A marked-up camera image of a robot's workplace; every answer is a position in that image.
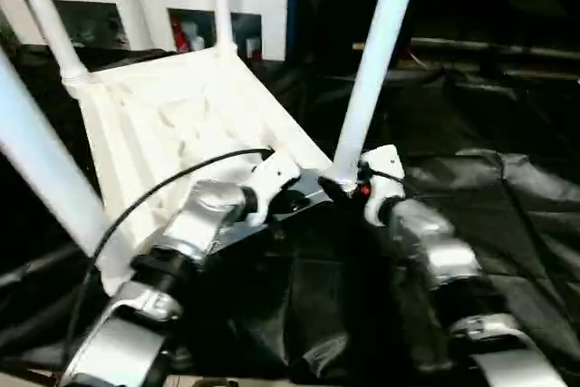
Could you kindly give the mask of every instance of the black tarp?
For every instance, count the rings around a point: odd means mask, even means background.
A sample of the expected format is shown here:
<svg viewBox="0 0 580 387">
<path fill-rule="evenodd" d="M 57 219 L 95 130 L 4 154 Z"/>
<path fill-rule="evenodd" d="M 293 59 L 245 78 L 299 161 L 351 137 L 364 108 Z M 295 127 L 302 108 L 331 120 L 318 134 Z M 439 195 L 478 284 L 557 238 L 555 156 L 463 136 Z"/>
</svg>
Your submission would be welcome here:
<svg viewBox="0 0 580 387">
<path fill-rule="evenodd" d="M 33 92 L 60 90 L 48 73 L 38 82 L 33 70 L 24 72 Z M 332 153 L 352 83 L 305 68 L 256 73 Z M 389 82 L 367 142 L 398 147 L 416 195 L 443 212 L 473 245 L 517 319 L 572 382 L 580 382 L 579 91 L 575 82 L 484 80 L 448 72 Z M 63 111 L 77 111 L 75 104 L 70 101 Z M 65 142 L 76 144 L 73 149 L 81 143 L 83 152 L 75 158 L 87 168 L 82 125 L 74 118 L 74 126 L 60 120 L 70 129 L 59 129 Z M 5 217 L 9 224 L 33 202 L 25 198 Z M 37 209 L 26 215 L 29 228 L 23 224 L 16 241 L 14 236 L 5 241 L 11 253 L 20 252 L 14 254 L 20 261 L 37 253 L 45 236 L 49 224 L 41 215 Z M 50 251 L 50 244 L 42 246 Z M 444 355 L 429 346 L 440 336 L 421 315 L 422 301 L 405 293 L 412 286 L 393 281 L 397 275 L 388 254 L 388 240 L 332 204 L 227 248 L 192 288 L 195 308 L 180 335 L 188 351 L 176 368 L 294 382 L 428 383 L 411 369 L 410 355 L 424 360 L 426 369 L 443 368 Z M 66 307 L 83 264 L 82 256 L 73 256 L 4 289 L 14 299 L 5 300 L 0 312 L 0 338 L 15 325 L 25 329 L 50 304 Z M 26 296 L 31 291 L 32 298 Z M 85 325 L 104 304 L 97 285 L 93 295 Z M 0 341 L 4 361 L 55 367 L 68 312 L 56 313 L 60 317 L 34 334 L 26 337 L 24 331 L 25 340 L 5 347 Z M 421 331 L 411 349 L 403 340 L 405 329 Z"/>
</svg>

